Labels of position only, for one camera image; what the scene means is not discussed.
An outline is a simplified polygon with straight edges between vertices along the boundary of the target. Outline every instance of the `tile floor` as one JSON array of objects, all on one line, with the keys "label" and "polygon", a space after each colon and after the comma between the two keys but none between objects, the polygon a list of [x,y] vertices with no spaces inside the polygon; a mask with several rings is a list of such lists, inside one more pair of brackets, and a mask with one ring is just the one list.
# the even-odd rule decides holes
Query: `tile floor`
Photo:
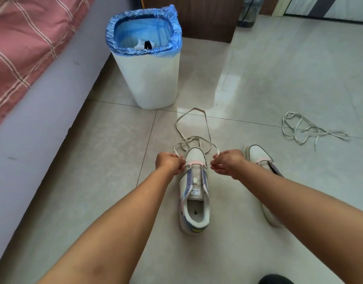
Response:
[{"label": "tile floor", "polygon": [[[104,210],[155,168],[158,152],[180,140],[174,123],[205,109],[221,149],[258,143],[284,176],[363,210],[363,26],[260,16],[229,44],[185,38],[174,105],[136,107],[113,58],[51,165],[0,262],[0,284],[33,283]],[[298,146],[281,117],[304,114],[351,135]],[[180,122],[206,136],[199,113]],[[285,229],[271,228],[240,183],[209,176],[211,223],[189,237],[178,226],[178,188],[164,197],[131,283],[257,283],[279,273],[299,284],[341,283]]]}]

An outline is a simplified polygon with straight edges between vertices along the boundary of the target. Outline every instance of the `blue trash bag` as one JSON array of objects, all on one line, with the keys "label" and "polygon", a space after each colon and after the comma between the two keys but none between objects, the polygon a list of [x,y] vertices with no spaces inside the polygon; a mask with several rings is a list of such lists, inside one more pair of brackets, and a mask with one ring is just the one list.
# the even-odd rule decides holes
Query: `blue trash bag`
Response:
[{"label": "blue trash bag", "polygon": [[[155,43],[154,48],[133,49],[139,39]],[[141,9],[118,14],[107,25],[105,41],[118,56],[174,57],[182,46],[178,13],[174,5],[170,5],[161,9]]]}]

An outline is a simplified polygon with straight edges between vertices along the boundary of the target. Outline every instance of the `white shoelace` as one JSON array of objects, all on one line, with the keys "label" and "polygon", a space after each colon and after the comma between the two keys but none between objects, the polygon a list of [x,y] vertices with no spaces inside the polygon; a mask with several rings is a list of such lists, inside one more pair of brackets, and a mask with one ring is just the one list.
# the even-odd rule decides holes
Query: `white shoelace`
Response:
[{"label": "white shoelace", "polygon": [[[292,119],[294,117],[299,117],[299,121],[296,124],[296,126],[293,128],[288,122],[287,120]],[[299,140],[296,137],[296,133],[297,133],[297,128],[298,126],[301,124],[302,120],[306,121],[307,124],[309,125],[309,127],[307,127],[306,129],[302,130],[302,132],[307,131],[309,129],[316,129],[316,132],[312,132],[311,134],[307,135],[307,137],[303,140]],[[287,134],[286,132],[284,132],[284,128],[286,127],[285,124],[291,129],[293,130],[293,134]],[[298,143],[299,145],[304,144],[308,138],[312,137],[316,137],[315,141],[314,141],[314,150],[316,151],[316,147],[317,147],[317,143],[318,143],[318,138],[324,135],[333,135],[337,138],[340,138],[341,140],[349,140],[348,134],[346,134],[345,132],[342,131],[333,131],[333,130],[325,130],[323,128],[320,128],[318,126],[316,126],[315,124],[313,124],[310,120],[308,120],[307,118],[305,118],[302,114],[298,113],[298,112],[287,112],[286,115],[282,118],[282,133],[285,136],[292,136],[294,138],[294,140],[296,141],[296,143]]]},{"label": "white shoelace", "polygon": [[[202,113],[204,114],[204,116],[205,116],[205,122],[206,122],[206,127],[207,127],[207,133],[208,133],[208,136],[209,136],[209,140],[206,140],[205,138],[200,137],[200,136],[197,136],[197,135],[190,136],[190,137],[185,137],[185,136],[181,133],[180,129],[178,128],[178,121],[179,121],[179,120],[180,120],[183,116],[185,116],[186,114],[190,113],[190,112],[191,112],[191,111],[193,111],[193,110],[198,110],[198,111],[200,111],[200,112],[202,112]],[[172,146],[174,147],[174,152],[175,152],[175,154],[176,154],[178,157],[180,157],[180,155],[179,155],[179,154],[178,154],[178,152],[176,151],[175,145],[179,145],[179,144],[180,144],[181,148],[182,148],[184,151],[187,151],[187,150],[190,148],[189,143],[190,143],[190,142],[192,142],[192,141],[194,141],[194,140],[198,140],[198,144],[199,144],[199,147],[200,147],[200,148],[201,148],[201,140],[203,140],[203,141],[205,141],[205,142],[207,142],[207,143],[209,143],[209,144],[210,144],[210,147],[209,147],[209,149],[205,152],[205,154],[207,154],[208,152],[210,152],[210,150],[212,149],[212,146],[213,146],[213,147],[215,147],[215,148],[217,149],[217,156],[220,154],[220,151],[219,151],[219,149],[217,148],[217,146],[216,146],[214,143],[212,143],[212,137],[210,136],[209,126],[207,125],[207,118],[206,118],[206,112],[205,112],[205,110],[203,110],[203,109],[199,109],[199,108],[197,108],[197,107],[194,107],[194,108],[193,108],[193,109],[191,109],[190,111],[188,111],[188,112],[186,112],[185,114],[183,114],[182,116],[180,116],[180,117],[176,120],[175,126],[176,126],[176,130],[179,132],[179,134],[180,134],[180,135],[181,135],[181,137],[182,137],[181,142],[177,142],[177,143],[174,143],[174,144],[172,145]]]}]

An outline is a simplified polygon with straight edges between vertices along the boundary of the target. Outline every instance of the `transparent bottle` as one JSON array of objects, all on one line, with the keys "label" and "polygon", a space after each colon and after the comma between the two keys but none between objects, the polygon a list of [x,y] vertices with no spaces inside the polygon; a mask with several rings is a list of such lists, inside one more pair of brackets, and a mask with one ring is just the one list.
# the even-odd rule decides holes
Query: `transparent bottle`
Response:
[{"label": "transparent bottle", "polygon": [[264,0],[244,0],[242,11],[239,15],[238,26],[251,28],[259,15]]}]

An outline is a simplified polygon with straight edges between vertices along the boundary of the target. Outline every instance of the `shoe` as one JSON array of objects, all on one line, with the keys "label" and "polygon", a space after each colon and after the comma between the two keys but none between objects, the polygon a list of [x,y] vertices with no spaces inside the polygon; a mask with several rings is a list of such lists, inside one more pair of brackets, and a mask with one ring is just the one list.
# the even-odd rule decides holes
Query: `shoe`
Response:
[{"label": "shoe", "polygon": [[185,156],[186,166],[179,179],[181,229],[198,235],[210,221],[210,196],[207,186],[207,162],[201,148],[190,148]]},{"label": "shoe", "polygon": [[258,284],[293,284],[293,282],[284,276],[269,274],[264,276]]},{"label": "shoe", "polygon": [[[270,157],[270,155],[259,145],[251,145],[249,147],[246,147],[245,158],[250,162],[256,163],[257,165],[264,167],[270,172],[282,176],[282,174],[273,164],[272,157]],[[270,212],[264,204],[262,204],[262,207],[264,216],[270,225],[280,228],[284,227],[281,221],[272,212]]]}]

